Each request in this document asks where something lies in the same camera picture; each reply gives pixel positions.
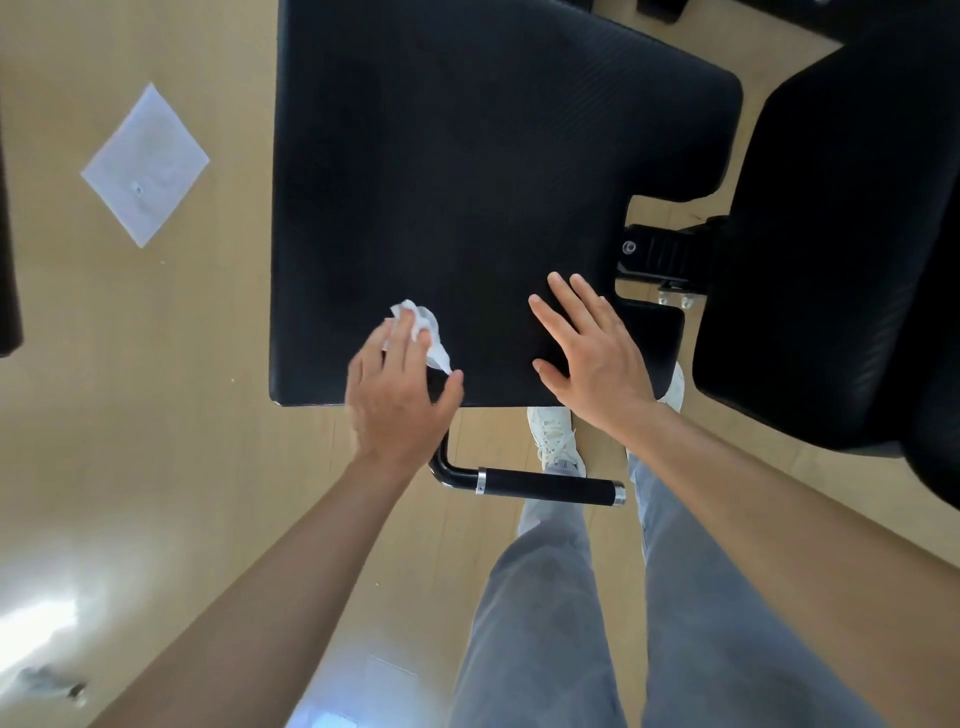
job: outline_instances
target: black lever handle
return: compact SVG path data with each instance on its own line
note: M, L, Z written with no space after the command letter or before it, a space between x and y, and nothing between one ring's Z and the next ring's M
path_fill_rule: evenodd
M569 477L499 468L470 470L451 465L446 454L449 433L430 460L430 471L448 488L460 488L478 496L532 497L540 500L563 500L567 503L623 505L627 489L616 480L591 477Z

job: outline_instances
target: white paper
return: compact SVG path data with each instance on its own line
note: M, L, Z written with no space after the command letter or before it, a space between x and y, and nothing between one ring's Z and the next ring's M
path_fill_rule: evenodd
M209 162L150 84L82 176L142 248Z
M434 316L426 306L416 305L407 299L397 305L390 306L390 310L394 314L395 319L394 327L396 327L396 320L400 318L400 311L404 308L413 311L417 316L417 319L414 321L413 330L410 332L410 338L412 340L416 340L417 334L425 328L430 332L430 349L426 353L427 365L450 374L450 355L446 352L446 349L444 349L444 345L440 343L440 325L437 323L437 317ZM386 350L387 344L384 344L383 351L385 352Z

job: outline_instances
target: finger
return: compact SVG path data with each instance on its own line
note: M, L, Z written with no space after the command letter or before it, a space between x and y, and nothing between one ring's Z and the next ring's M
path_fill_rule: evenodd
M560 402L563 402L564 395L570 388L570 380L562 375L553 364L543 361L543 359L534 359L534 369L540 375L543 386L549 389Z
M396 328L390 334L390 348L387 349L387 356L383 361L384 369L403 370L403 361L407 357L407 348L410 346L410 332L414 328L416 318L409 308L400 311Z
M593 320L584 302L573 292L573 289L559 273L551 273L546 277L546 282L549 284L550 290L553 291L553 295L557 297L557 301L564 307L564 311L570 317L573 326L580 333L598 329L597 323Z
M622 328L625 331L627 330L627 327L623 323L623 319L620 318L620 315L616 312L613 304L607 301L604 296L600 297L600 310L603 313L604 318L610 322L614 329Z
M457 414L460 403L464 400L464 373L455 371L446 378L444 391L434 405L444 429L450 429L453 416Z
M367 337L367 342L360 349L360 352L356 355L356 358L360 360L358 381L375 375L383 369L383 343L390 335L390 327L393 325L393 322L393 319L387 319L375 328L371 335Z
M576 340L578 334L568 320L553 310L550 304L537 294L530 297L530 309L564 351Z
M360 377L363 374L363 366L360 363L360 354L357 354L350 360L347 367L347 392L344 394L344 403L350 404L356 395L357 384L360 383Z
M610 317L607 315L607 310L600 303L600 297L597 296L596 291L593 290L593 286L587 283L587 279L579 273L575 273L570 276L570 287L573 288L573 292L580 297L580 300L584 302L584 306L587 307L587 311L590 312L590 316L593 317L596 325L607 333L612 333L615 324L610 320Z
M417 338L407 347L407 358L403 362L403 371L411 372L426 382L426 354L430 351L430 332L424 328Z

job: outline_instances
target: wooden floor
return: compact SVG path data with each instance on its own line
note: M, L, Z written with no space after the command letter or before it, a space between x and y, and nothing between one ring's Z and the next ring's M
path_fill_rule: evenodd
M672 27L633 6L597 0L596 11L729 68L746 94L717 194L631 207L632 222L680 228L726 212L764 99L834 45L733 0L691 0ZM44 601L76 613L75 625L0 671L5 727L86 725L347 461L342 411L281 409L267 396L275 72L276 2L0 5L0 114L27 335L0 361L0 620ZM211 163L138 250L80 171L148 82ZM693 311L688 372L697 324ZM960 564L960 513L902 462L802 445L706 400L689 380L684 411ZM625 476L621 447L585 425L577 437L591 474ZM464 465L538 466L522 410L464 412L452 442ZM473 610L519 505L451 492L421 473L293 724L442 724ZM624 508L588 516L617 680L636 725L646 635L633 494ZM4 692L17 668L47 662L91 681L84 708Z

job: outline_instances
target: leg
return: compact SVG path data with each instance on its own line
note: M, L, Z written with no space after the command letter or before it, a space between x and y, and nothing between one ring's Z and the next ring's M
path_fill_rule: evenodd
M644 726L880 725L663 482L630 453L628 467L647 561Z
M541 461L549 473L584 476L569 435L562 450L544 456L541 445ZM449 724L626 726L582 505L524 503L477 608Z

